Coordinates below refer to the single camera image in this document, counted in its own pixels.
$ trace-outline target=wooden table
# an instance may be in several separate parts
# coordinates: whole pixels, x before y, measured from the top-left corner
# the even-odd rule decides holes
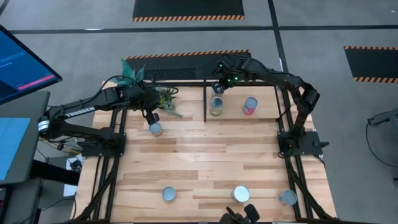
[[[274,91],[274,87],[262,88]],[[277,194],[289,189],[289,183],[285,162],[277,156],[279,127],[275,118],[204,123],[203,88],[179,90],[175,103],[184,117],[157,110],[164,129],[159,138],[148,131],[140,111],[128,111],[127,144],[120,160],[111,222],[217,222],[227,206],[243,213],[247,203],[236,203],[231,198],[237,185],[249,189],[248,203],[257,208],[260,221],[293,221],[292,207],[277,200]],[[276,101],[275,95],[267,97],[270,102]],[[297,115],[294,106],[292,114]],[[110,111],[97,111],[93,127],[109,126],[110,119]],[[306,127],[313,128],[311,117]],[[323,164],[313,156],[302,156],[302,160],[308,189],[325,211],[335,216]],[[92,157],[83,165],[76,194],[77,214],[90,202],[96,163],[97,158]],[[167,186],[177,191],[173,202],[162,199],[162,189]],[[106,192],[103,197],[100,217],[104,217],[107,195]],[[305,217],[303,200],[299,200]]]

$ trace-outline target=gray floor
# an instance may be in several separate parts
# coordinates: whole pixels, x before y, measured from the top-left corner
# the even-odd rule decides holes
[[[280,26],[398,24],[395,0],[274,0]],[[92,29],[126,27],[270,26],[267,1],[244,0],[245,21],[131,23],[129,0],[11,0],[0,23],[11,30]],[[313,84],[321,94],[313,112],[324,141],[328,180],[338,216],[344,220],[397,223],[398,172],[370,153],[366,119],[398,108],[398,85],[353,81],[345,45],[398,47],[398,30],[282,31],[290,72]],[[64,81],[49,87],[50,104],[91,96],[105,78],[121,73],[128,55],[249,49],[268,67],[279,69],[273,31],[156,32],[125,34],[21,34],[17,37],[53,67]],[[89,126],[93,115],[75,118]],[[398,164],[397,133],[389,124],[369,130],[376,154]],[[63,154],[45,145],[46,156]],[[40,223],[63,222],[71,205],[47,210]]]

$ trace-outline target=computer screen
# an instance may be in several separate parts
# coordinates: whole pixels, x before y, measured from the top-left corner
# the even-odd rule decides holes
[[[59,74],[0,25],[0,105],[60,81]]]

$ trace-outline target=hazard stripe tape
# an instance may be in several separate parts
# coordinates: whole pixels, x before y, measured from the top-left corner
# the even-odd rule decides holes
[[[173,53],[173,54],[155,54],[155,55],[135,55],[127,56],[124,59],[138,59],[138,58],[156,58],[156,57],[177,57],[177,56],[191,56],[191,55],[206,55],[206,54],[235,54],[235,53],[248,53],[249,50],[214,50],[209,52],[186,52],[186,53]]]
[[[240,15],[219,15],[219,16],[151,16],[134,17],[133,22],[173,22],[173,21],[215,21],[215,20],[244,20]]]
[[[373,83],[398,83],[398,78],[354,77],[354,81]]]
[[[362,50],[398,50],[398,47],[364,47],[364,46],[344,46],[344,49],[362,49]]]

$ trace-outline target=blue screen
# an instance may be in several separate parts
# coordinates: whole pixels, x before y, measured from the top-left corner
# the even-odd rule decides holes
[[[0,31],[0,103],[58,77]]]

